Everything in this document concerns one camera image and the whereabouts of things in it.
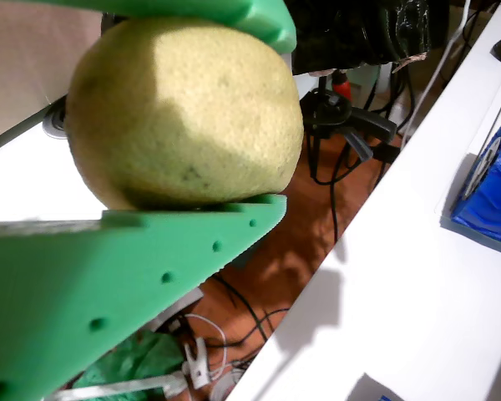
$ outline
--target green 3d-printed part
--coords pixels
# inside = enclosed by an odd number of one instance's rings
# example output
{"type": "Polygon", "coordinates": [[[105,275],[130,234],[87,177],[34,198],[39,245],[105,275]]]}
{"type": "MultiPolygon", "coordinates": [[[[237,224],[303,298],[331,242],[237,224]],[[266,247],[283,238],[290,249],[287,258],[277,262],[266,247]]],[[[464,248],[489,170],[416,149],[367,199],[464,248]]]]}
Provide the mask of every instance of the green 3d-printed part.
{"type": "Polygon", "coordinates": [[[38,401],[271,230],[286,198],[0,223],[0,401],[38,401]]]}
{"type": "Polygon", "coordinates": [[[295,24],[283,0],[21,0],[115,13],[126,17],[180,15],[216,21],[250,33],[278,53],[296,46],[295,24]]]}

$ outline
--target white cable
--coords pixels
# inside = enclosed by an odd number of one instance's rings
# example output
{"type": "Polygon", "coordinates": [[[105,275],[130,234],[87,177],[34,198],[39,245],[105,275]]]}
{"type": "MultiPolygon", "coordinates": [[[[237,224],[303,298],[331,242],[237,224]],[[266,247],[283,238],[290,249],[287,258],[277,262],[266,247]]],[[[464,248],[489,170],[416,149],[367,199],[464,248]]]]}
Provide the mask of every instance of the white cable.
{"type": "MultiPolygon", "coordinates": [[[[210,319],[207,319],[206,317],[201,316],[201,315],[196,315],[194,313],[187,313],[187,314],[185,314],[185,317],[194,317],[195,319],[200,319],[203,322],[209,323],[211,326],[215,327],[217,329],[217,331],[219,332],[221,338],[223,339],[223,345],[226,345],[225,332],[223,332],[221,330],[221,328],[219,326],[217,326],[215,323],[213,323],[210,319]]],[[[213,375],[213,377],[211,378],[212,381],[217,380],[218,378],[220,378],[223,375],[223,371],[226,368],[226,359],[227,358],[228,358],[228,351],[226,350],[226,347],[223,347],[223,361],[221,363],[220,368],[217,368],[216,370],[211,372],[211,374],[213,375]]]]}
{"type": "Polygon", "coordinates": [[[460,37],[460,35],[462,34],[462,30],[466,26],[466,22],[468,21],[468,17],[469,17],[470,5],[471,5],[471,0],[466,0],[466,2],[464,4],[462,21],[460,22],[460,25],[458,26],[457,30],[454,32],[451,39],[449,39],[448,46],[445,48],[445,51],[443,52],[442,59],[440,60],[440,63],[436,67],[436,71],[434,71],[434,74],[431,77],[431,80],[428,82],[427,87],[423,91],[423,94],[419,98],[419,101],[417,102],[416,108],[414,109],[414,112],[412,113],[412,117],[410,118],[410,121],[408,121],[407,128],[405,129],[405,131],[402,135],[401,150],[404,149],[404,147],[407,145],[407,140],[413,136],[413,133],[410,135],[410,129],[412,128],[412,123],[416,119],[416,115],[418,114],[419,110],[421,109],[421,105],[425,101],[425,98],[427,98],[427,95],[430,92],[431,88],[433,87],[434,82],[438,78],[440,71],[442,71],[443,65],[447,61],[449,53],[451,53],[451,48],[453,47],[453,45],[457,41],[458,37],[460,37]]]}

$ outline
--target white table surface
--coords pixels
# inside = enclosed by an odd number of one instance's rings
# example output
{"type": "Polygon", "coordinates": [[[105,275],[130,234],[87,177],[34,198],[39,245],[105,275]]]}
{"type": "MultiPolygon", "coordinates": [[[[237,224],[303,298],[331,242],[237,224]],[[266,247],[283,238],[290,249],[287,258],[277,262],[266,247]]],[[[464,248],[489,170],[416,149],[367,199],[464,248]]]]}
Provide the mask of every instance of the white table surface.
{"type": "Polygon", "coordinates": [[[501,121],[500,39],[501,7],[230,401],[344,400],[364,373],[405,401],[488,397],[501,253],[440,220],[470,146],[501,121]]]}

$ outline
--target cable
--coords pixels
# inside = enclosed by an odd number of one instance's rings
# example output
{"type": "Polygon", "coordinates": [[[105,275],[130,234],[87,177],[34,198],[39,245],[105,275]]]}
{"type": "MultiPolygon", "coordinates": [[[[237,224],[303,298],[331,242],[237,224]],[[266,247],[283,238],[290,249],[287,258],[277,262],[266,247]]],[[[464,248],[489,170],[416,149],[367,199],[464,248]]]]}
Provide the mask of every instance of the cable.
{"type": "MultiPolygon", "coordinates": [[[[471,28],[469,29],[469,32],[468,32],[468,35],[466,36],[465,38],[465,41],[466,41],[466,44],[469,46],[469,41],[471,40],[471,37],[473,36],[473,31],[475,30],[475,25],[477,25],[477,21],[478,21],[478,17],[481,15],[481,12],[484,10],[484,8],[486,7],[486,3],[488,2],[488,0],[483,0],[479,6],[478,6],[478,10],[473,13],[469,18],[468,20],[466,21],[466,25],[468,24],[468,21],[470,18],[473,19],[472,21],[472,24],[471,24],[471,28]]],[[[464,32],[466,30],[466,26],[464,25],[464,28],[462,29],[462,35],[464,35],[464,32]]],[[[462,61],[464,59],[464,56],[466,55],[466,52],[468,51],[468,46],[464,45],[462,46],[462,50],[460,51],[460,54],[458,55],[458,58],[457,58],[457,62],[455,63],[454,65],[454,68],[453,68],[453,71],[451,73],[451,76],[449,77],[449,82],[451,81],[451,79],[453,79],[454,75],[457,73],[458,71],[458,68],[460,67],[460,65],[462,64],[462,61]]]]}
{"type": "MultiPolygon", "coordinates": [[[[200,319],[202,320],[203,322],[206,322],[206,323],[209,323],[211,326],[215,327],[217,329],[217,331],[219,332],[221,338],[223,339],[223,344],[226,344],[226,335],[225,335],[225,332],[223,332],[223,330],[217,326],[215,323],[213,323],[210,319],[204,317],[204,316],[201,316],[201,315],[197,315],[195,313],[186,313],[184,315],[186,318],[189,318],[189,317],[194,317],[195,319],[200,319]]],[[[225,368],[225,365],[226,365],[226,359],[228,358],[228,352],[226,351],[226,348],[223,349],[223,362],[221,364],[221,367],[222,369],[225,368]]],[[[211,380],[212,381],[215,381],[217,380],[218,378],[220,378],[220,376],[223,374],[223,370],[220,370],[218,373],[216,373],[216,370],[214,372],[212,372],[212,378],[211,380]]]]}
{"type": "Polygon", "coordinates": [[[243,304],[246,306],[246,308],[249,310],[250,314],[252,315],[252,317],[254,318],[254,321],[256,322],[256,326],[258,328],[258,330],[260,330],[260,334],[261,336],[263,337],[264,341],[267,341],[267,336],[266,336],[266,332],[264,332],[264,329],[263,327],[261,326],[261,321],[260,319],[256,316],[255,312],[254,312],[254,309],[252,309],[252,306],[249,304],[249,302],[245,299],[245,297],[243,297],[239,291],[237,291],[235,288],[233,288],[233,286],[231,286],[228,282],[226,282],[221,276],[220,274],[215,274],[212,276],[212,278],[218,282],[220,282],[221,284],[223,284],[226,288],[228,288],[229,290],[231,290],[234,295],[236,295],[242,302],[243,304]]]}
{"type": "Polygon", "coordinates": [[[332,213],[332,223],[334,225],[334,243],[336,244],[339,240],[339,227],[337,224],[337,213],[336,213],[336,184],[341,180],[345,179],[348,175],[350,175],[361,163],[360,158],[355,162],[355,164],[347,170],[347,172],[343,173],[339,177],[337,176],[342,167],[342,163],[346,157],[348,157],[350,151],[350,147],[345,146],[337,158],[336,165],[334,165],[334,170],[332,171],[332,178],[330,184],[330,198],[331,198],[331,213],[332,213]]]}
{"type": "Polygon", "coordinates": [[[384,176],[385,173],[386,173],[386,162],[383,161],[381,165],[381,170],[378,173],[377,181],[375,182],[375,186],[373,186],[373,190],[375,190],[375,188],[377,188],[377,186],[380,184],[382,177],[384,176]]]}
{"type": "Polygon", "coordinates": [[[217,344],[208,344],[206,343],[206,347],[208,348],[237,348],[237,347],[240,347],[241,345],[243,345],[245,343],[245,341],[258,329],[258,327],[260,326],[260,324],[262,322],[264,322],[268,317],[272,316],[272,315],[276,315],[277,313],[282,313],[282,312],[288,312],[290,309],[288,307],[285,307],[285,308],[282,308],[282,309],[277,309],[273,312],[269,312],[267,313],[266,317],[263,317],[258,323],[259,324],[256,324],[252,330],[250,330],[241,340],[238,340],[238,341],[233,341],[233,342],[230,342],[230,343],[224,343],[222,345],[217,345],[217,344]]]}
{"type": "Polygon", "coordinates": [[[465,0],[464,4],[464,10],[463,10],[463,16],[462,16],[462,21],[460,22],[460,25],[458,26],[457,30],[454,32],[453,36],[448,42],[447,47],[445,48],[445,51],[443,52],[442,59],[440,60],[440,63],[436,67],[436,71],[434,71],[433,76],[431,77],[431,80],[428,82],[427,87],[423,91],[423,94],[419,98],[419,101],[417,102],[417,106],[414,109],[412,113],[412,117],[410,121],[408,121],[407,128],[405,129],[404,135],[402,137],[401,141],[401,149],[404,149],[404,147],[407,145],[408,139],[413,135],[410,133],[410,129],[412,128],[412,123],[416,119],[416,116],[419,113],[419,110],[421,109],[421,106],[423,102],[425,101],[425,98],[427,98],[427,95],[431,88],[434,85],[434,82],[436,81],[438,74],[440,71],[442,71],[443,65],[445,64],[446,60],[448,59],[449,53],[451,52],[451,48],[453,47],[454,43],[457,41],[458,37],[461,35],[462,30],[466,26],[466,22],[468,21],[468,16],[469,16],[469,8],[471,6],[471,0],[465,0]]]}

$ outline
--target black cable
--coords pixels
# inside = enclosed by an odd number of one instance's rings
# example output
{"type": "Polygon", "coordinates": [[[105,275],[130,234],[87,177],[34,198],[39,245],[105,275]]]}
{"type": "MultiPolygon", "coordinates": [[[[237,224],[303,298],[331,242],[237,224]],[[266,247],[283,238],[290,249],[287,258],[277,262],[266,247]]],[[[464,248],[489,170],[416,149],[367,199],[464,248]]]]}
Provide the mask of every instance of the black cable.
{"type": "Polygon", "coordinates": [[[261,326],[261,321],[260,319],[256,316],[255,312],[254,312],[254,309],[252,309],[252,306],[249,304],[249,302],[245,299],[245,297],[243,297],[241,295],[241,293],[239,291],[237,291],[235,288],[233,288],[233,286],[231,286],[228,282],[226,282],[223,277],[220,276],[220,274],[214,274],[213,276],[213,279],[220,282],[222,285],[224,285],[226,288],[228,288],[230,291],[232,291],[234,293],[234,295],[236,295],[242,302],[243,304],[246,306],[246,308],[249,310],[250,314],[252,315],[252,317],[254,318],[254,321],[256,322],[256,328],[258,330],[260,330],[260,334],[261,336],[263,337],[264,341],[267,341],[267,336],[266,336],[266,332],[264,332],[264,329],[263,327],[261,326]]]}
{"type": "Polygon", "coordinates": [[[373,190],[375,190],[375,188],[377,188],[377,186],[380,184],[382,177],[384,176],[385,173],[386,173],[386,163],[383,161],[381,165],[381,170],[378,172],[377,181],[375,182],[375,186],[373,186],[373,190]]]}
{"type": "Polygon", "coordinates": [[[330,185],[332,222],[334,224],[334,243],[338,242],[340,236],[339,227],[337,224],[337,214],[336,214],[336,184],[341,180],[345,179],[348,175],[350,175],[362,163],[360,158],[358,158],[357,162],[350,169],[348,169],[345,173],[337,177],[342,167],[343,159],[346,157],[347,153],[348,150],[346,152],[345,148],[343,148],[342,152],[337,158],[336,165],[334,166],[334,171],[332,172],[332,179],[331,179],[332,184],[330,185]]]}
{"type": "Polygon", "coordinates": [[[445,79],[443,77],[443,75],[441,75],[442,79],[445,81],[444,86],[447,85],[449,82],[451,82],[451,79],[453,79],[454,75],[457,73],[458,69],[460,68],[460,65],[462,64],[462,61],[466,55],[466,52],[468,51],[468,47],[471,48],[471,45],[469,42],[471,41],[471,37],[473,36],[473,31],[475,30],[475,26],[477,25],[477,21],[481,15],[481,12],[484,11],[485,9],[492,7],[495,3],[501,3],[501,2],[500,2],[500,0],[495,0],[495,1],[494,0],[492,0],[492,1],[482,0],[478,6],[477,11],[475,11],[475,13],[473,13],[472,15],[470,15],[468,17],[468,21],[466,22],[466,25],[464,25],[464,28],[462,30],[462,36],[463,36],[465,43],[462,46],[462,50],[460,51],[460,54],[458,55],[457,62],[454,65],[453,71],[451,72],[449,79],[445,79]],[[471,23],[471,27],[470,27],[468,33],[466,34],[465,31],[466,31],[466,28],[468,27],[468,22],[470,20],[473,20],[473,21],[471,23]]]}
{"type": "Polygon", "coordinates": [[[378,79],[375,81],[375,84],[373,85],[371,92],[367,97],[366,103],[364,104],[364,110],[369,110],[369,108],[371,107],[371,103],[373,103],[373,100],[375,99],[375,94],[377,92],[377,83],[378,79]]]}
{"type": "Polygon", "coordinates": [[[282,309],[277,309],[273,312],[269,312],[266,314],[265,317],[263,317],[262,319],[258,320],[257,321],[257,324],[252,328],[252,330],[250,330],[241,340],[238,340],[238,341],[232,341],[232,342],[227,342],[226,344],[206,344],[206,347],[208,348],[233,348],[233,347],[240,347],[242,346],[245,341],[257,330],[261,327],[261,324],[267,320],[268,317],[272,316],[272,315],[276,315],[277,313],[281,313],[281,312],[288,312],[290,310],[289,307],[284,307],[282,309]]]}

